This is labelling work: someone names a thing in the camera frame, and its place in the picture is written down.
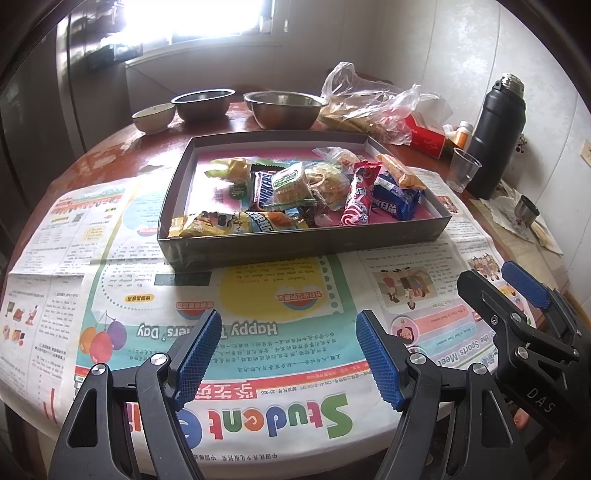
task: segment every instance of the black thermos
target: black thermos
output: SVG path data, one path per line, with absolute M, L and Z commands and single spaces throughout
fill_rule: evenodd
M 524 125 L 523 83 L 515 75 L 504 73 L 486 94 L 480 120 L 467 150 L 482 164 L 467 186 L 475 197 L 491 198 Z

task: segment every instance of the small white bowl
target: small white bowl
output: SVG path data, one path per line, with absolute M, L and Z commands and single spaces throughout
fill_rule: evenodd
M 173 121 L 176 106 L 173 103 L 162 103 L 134 113 L 131 118 L 135 127 L 146 135 L 153 135 L 166 130 Z

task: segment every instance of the stainless steel bowl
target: stainless steel bowl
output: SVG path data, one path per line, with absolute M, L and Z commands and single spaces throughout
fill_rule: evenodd
M 226 115 L 230 97 L 236 92 L 229 88 L 184 93 L 171 101 L 177 106 L 180 118 L 186 122 L 204 122 Z
M 320 97 L 297 92 L 251 92 L 244 101 L 264 130 L 308 130 L 328 105 Z

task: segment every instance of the white wall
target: white wall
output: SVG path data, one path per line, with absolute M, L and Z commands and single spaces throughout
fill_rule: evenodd
M 452 123 L 476 123 L 503 72 L 525 84 L 527 151 L 505 178 L 535 201 L 564 251 L 569 290 L 591 315 L 591 115 L 540 41 L 496 0 L 385 0 L 370 73 L 441 93 Z
M 379 0 L 276 0 L 271 35 L 214 39 L 128 63 L 132 111 L 193 90 L 259 86 L 319 94 L 341 60 L 371 65 Z M 288 32 L 283 26 L 289 20 Z

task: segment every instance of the sunlight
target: sunlight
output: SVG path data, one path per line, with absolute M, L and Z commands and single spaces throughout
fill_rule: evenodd
M 134 45 L 235 35 L 257 26 L 261 8 L 262 0 L 125 0 L 127 26 L 118 36 Z

